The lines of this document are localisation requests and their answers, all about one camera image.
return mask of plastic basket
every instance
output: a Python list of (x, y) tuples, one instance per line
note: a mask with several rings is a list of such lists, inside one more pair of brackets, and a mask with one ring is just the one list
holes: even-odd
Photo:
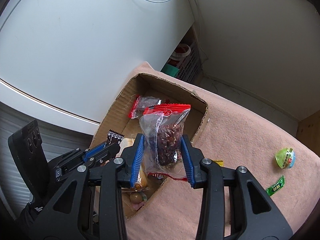
[(193, 42), (190, 48), (190, 54), (176, 66), (180, 69), (177, 79), (187, 83), (192, 83), (201, 70), (200, 55), (196, 42)]

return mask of white wall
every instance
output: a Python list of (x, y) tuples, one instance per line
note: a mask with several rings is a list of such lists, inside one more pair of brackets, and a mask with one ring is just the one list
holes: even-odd
[(306, 0), (197, 0), (204, 74), (297, 119), (320, 109), (320, 16)]
[(298, 122), (274, 109), (270, 105), (223, 83), (210, 78), (202, 78), (199, 87), (222, 96), (246, 109), (260, 115), (293, 137), (297, 134)]
[[(0, 79), (95, 122), (133, 68), (148, 61), (161, 70), (194, 20), (188, 0), (18, 1), (11, 0), (0, 17)], [(14, 97), (0, 100), (10, 106)], [(26, 113), (22, 103), (15, 108)], [(45, 108), (32, 115), (42, 111), (42, 120), (71, 128)]]

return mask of red sealed bag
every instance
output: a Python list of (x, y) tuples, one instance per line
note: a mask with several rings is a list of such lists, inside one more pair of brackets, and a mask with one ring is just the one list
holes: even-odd
[(161, 100), (159, 98), (142, 97), (137, 95), (128, 117), (131, 119), (141, 117), (146, 107), (159, 104), (161, 104)]
[(145, 109), (140, 127), (145, 136), (144, 164), (147, 174), (186, 179), (180, 153), (184, 122), (190, 105), (161, 104)]

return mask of corrugated cardboard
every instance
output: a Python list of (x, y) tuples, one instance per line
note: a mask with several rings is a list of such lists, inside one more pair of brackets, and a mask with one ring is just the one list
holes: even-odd
[[(135, 138), (137, 133), (142, 133), (139, 119), (128, 117), (137, 94), (153, 96), (161, 100), (169, 99), (170, 103), (190, 104), (191, 110), (185, 121), (183, 133), (187, 134), (192, 142), (199, 138), (209, 118), (207, 103), (184, 87), (154, 75), (140, 73), (130, 79), (117, 96), (93, 137), (90, 148), (104, 142), (110, 129), (122, 133), (126, 138)], [(148, 203), (152, 200), (151, 195), (159, 191), (164, 185), (165, 182), (159, 188), (155, 185), (152, 186), (151, 192), (148, 192), (148, 195), (150, 195)], [(136, 213), (130, 207), (127, 194), (123, 195), (123, 205), (126, 217), (131, 217)]]

